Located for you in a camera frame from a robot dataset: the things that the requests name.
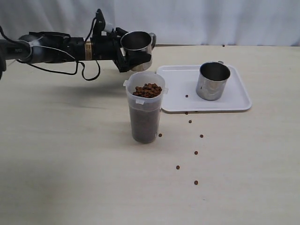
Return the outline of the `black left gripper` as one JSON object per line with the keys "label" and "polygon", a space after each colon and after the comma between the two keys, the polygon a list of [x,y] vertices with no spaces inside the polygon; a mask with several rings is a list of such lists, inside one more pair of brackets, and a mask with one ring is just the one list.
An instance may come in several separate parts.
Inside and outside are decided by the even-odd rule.
{"label": "black left gripper", "polygon": [[119,72],[128,72],[129,69],[149,69],[151,67],[151,53],[146,50],[125,50],[123,56],[120,39],[128,31],[116,27],[112,33],[106,35],[92,33],[91,50],[92,60],[112,60]]}

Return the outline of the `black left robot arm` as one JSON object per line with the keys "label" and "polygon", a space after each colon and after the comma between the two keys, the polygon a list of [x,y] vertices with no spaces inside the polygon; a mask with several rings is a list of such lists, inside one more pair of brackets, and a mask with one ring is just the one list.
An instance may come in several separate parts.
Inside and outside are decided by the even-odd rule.
{"label": "black left robot arm", "polygon": [[30,32],[18,40],[0,32],[0,71],[7,69],[7,60],[16,60],[38,68],[38,63],[60,64],[74,62],[85,67],[85,61],[111,60],[120,72],[127,72],[152,59],[146,52],[121,52],[120,37],[114,32],[108,36],[71,37],[60,32]]}

